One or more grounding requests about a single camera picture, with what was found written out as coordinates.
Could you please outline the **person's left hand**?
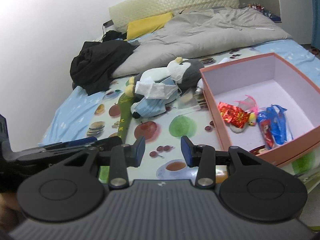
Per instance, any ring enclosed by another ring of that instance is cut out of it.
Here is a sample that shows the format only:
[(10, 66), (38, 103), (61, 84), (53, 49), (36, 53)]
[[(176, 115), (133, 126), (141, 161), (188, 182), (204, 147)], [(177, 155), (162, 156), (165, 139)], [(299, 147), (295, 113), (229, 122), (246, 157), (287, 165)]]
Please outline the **person's left hand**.
[(16, 193), (1, 193), (0, 198), (1, 229), (9, 232), (24, 221)]

